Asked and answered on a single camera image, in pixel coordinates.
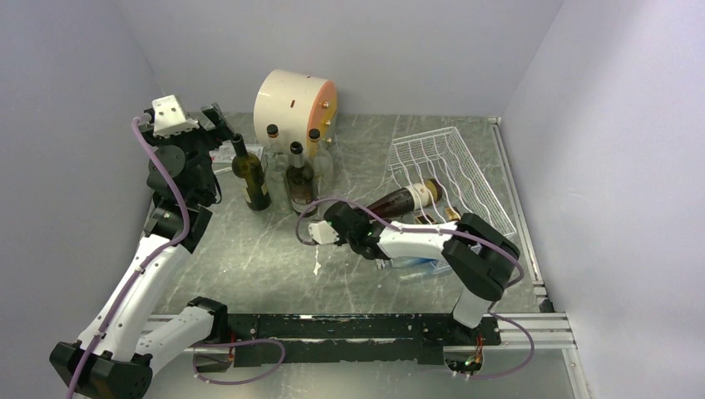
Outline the red bottle gold cap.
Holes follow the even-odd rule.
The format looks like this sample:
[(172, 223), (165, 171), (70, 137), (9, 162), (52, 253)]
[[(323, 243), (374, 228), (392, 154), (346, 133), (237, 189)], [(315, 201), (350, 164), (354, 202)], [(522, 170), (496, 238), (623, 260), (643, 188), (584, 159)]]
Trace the red bottle gold cap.
[(394, 219), (433, 205), (442, 198), (440, 183), (436, 179), (425, 179), (394, 190), (367, 208), (382, 219)]

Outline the clear bottle yellow label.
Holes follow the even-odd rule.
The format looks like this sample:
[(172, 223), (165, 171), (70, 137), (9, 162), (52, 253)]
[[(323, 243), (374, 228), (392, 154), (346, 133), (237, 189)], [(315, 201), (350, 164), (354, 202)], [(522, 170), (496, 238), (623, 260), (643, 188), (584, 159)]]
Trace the clear bottle yellow label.
[(272, 158), (289, 153), (291, 140), (286, 131), (282, 131), (276, 124), (268, 124), (265, 132), (267, 136), (265, 155), (267, 157)]

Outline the white marker pen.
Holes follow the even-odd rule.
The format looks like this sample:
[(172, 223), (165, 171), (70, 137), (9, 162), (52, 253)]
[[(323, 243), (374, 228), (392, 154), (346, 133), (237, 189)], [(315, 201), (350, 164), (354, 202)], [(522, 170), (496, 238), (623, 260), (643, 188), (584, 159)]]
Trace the white marker pen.
[(230, 172), (232, 172), (232, 168), (231, 168), (231, 167), (226, 167), (226, 168), (214, 170), (214, 174), (215, 174), (215, 175), (222, 175), (222, 174), (227, 174), (227, 173), (230, 173)]

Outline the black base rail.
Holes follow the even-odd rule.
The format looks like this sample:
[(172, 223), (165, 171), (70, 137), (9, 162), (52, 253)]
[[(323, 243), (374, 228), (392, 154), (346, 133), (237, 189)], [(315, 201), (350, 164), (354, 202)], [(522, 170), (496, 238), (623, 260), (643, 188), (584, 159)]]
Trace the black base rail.
[(230, 314), (238, 342), (237, 367), (264, 364), (415, 361), (441, 365), (449, 347), (501, 343), (498, 322), (484, 316), (466, 328), (449, 313), (372, 313), (339, 315)]

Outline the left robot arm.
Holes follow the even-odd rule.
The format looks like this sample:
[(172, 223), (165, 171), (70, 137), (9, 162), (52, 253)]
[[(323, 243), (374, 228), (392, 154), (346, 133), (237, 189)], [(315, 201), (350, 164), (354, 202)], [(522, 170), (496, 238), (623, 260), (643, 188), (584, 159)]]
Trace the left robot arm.
[(155, 375), (186, 348), (230, 342), (224, 304), (187, 303), (172, 321), (145, 327), (166, 284), (194, 253), (222, 198), (210, 153), (234, 137), (217, 104), (202, 108), (207, 126), (173, 96), (154, 100), (132, 129), (150, 159), (153, 208), (131, 264), (115, 291), (72, 342), (59, 342), (50, 363), (67, 396), (142, 398)]

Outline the cream cylindrical drum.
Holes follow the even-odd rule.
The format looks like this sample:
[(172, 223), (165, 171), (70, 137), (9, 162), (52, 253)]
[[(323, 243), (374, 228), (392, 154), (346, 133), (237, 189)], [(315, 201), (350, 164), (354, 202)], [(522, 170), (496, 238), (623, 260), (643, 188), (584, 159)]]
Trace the cream cylindrical drum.
[(338, 113), (338, 92), (333, 81), (281, 69), (271, 71), (254, 102), (254, 131), (265, 148), (268, 124), (288, 133), (290, 144), (299, 141), (308, 155), (308, 132), (317, 128), (323, 138), (333, 136)]

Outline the dark green wine bottle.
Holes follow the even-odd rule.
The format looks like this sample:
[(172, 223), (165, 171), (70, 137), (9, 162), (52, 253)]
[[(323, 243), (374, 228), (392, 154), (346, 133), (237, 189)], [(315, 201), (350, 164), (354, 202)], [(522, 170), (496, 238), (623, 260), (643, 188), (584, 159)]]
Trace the dark green wine bottle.
[(247, 149), (240, 133), (236, 133), (231, 142), (235, 153), (231, 167), (234, 175), (239, 178), (245, 203), (253, 211), (267, 209), (271, 205), (271, 198), (260, 158)]

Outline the dark bottle silver cap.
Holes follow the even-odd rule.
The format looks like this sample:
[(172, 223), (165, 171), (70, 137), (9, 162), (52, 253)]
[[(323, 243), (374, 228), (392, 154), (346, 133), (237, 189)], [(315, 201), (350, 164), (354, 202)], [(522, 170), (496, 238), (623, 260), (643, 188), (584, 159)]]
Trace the dark bottle silver cap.
[(285, 170), (288, 198), (296, 214), (308, 217), (316, 212), (315, 207), (307, 210), (307, 207), (316, 200), (314, 168), (303, 153), (301, 142), (293, 141), (289, 150), (289, 163)]

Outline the blue clear bottle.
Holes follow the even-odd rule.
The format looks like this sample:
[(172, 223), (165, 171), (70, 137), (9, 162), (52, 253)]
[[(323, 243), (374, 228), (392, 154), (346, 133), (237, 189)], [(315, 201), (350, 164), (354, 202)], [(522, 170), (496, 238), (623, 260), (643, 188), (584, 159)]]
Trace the blue clear bottle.
[(394, 259), (376, 259), (377, 268), (382, 270), (385, 268), (397, 269), (415, 269), (424, 274), (439, 274), (451, 271), (451, 266), (448, 262), (438, 259), (424, 258), (394, 258)]

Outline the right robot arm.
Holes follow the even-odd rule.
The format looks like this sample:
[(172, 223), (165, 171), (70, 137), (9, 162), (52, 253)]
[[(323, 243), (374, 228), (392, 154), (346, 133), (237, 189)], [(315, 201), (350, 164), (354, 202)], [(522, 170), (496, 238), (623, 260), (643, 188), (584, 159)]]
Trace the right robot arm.
[(473, 213), (444, 224), (404, 224), (336, 201), (308, 233), (315, 244), (346, 244), (365, 259), (447, 263), (464, 285), (448, 323), (451, 338), (460, 344), (479, 335), (484, 314), (514, 283), (513, 273), (521, 272), (518, 247)]

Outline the clear bottle black cap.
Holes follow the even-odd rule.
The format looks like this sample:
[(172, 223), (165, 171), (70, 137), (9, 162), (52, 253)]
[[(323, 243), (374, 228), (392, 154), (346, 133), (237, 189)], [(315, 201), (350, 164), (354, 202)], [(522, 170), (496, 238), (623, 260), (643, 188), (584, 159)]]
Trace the clear bottle black cap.
[(288, 211), (288, 194), (285, 184), (287, 162), (284, 155), (267, 150), (264, 158), (267, 163), (266, 178), (272, 205), (279, 212)]

